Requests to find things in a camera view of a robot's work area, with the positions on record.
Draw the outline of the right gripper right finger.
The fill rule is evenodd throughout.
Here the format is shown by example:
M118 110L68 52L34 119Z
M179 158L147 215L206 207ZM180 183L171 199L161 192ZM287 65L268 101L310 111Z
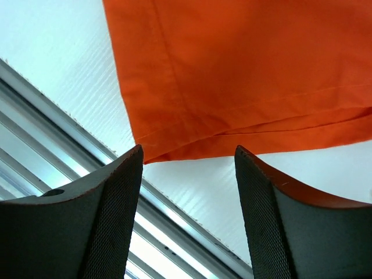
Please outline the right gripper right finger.
M370 278L371 205L326 193L243 146L235 173L255 278Z

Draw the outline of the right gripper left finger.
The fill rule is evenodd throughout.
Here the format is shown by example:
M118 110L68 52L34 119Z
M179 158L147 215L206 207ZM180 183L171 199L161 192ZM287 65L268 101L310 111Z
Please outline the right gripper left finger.
M123 278L143 159L137 145L41 196L1 202L1 277Z

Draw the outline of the orange shorts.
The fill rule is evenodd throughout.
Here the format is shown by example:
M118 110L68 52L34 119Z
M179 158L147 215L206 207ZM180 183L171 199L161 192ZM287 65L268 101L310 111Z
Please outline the orange shorts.
M144 162L371 139L370 1L104 1Z

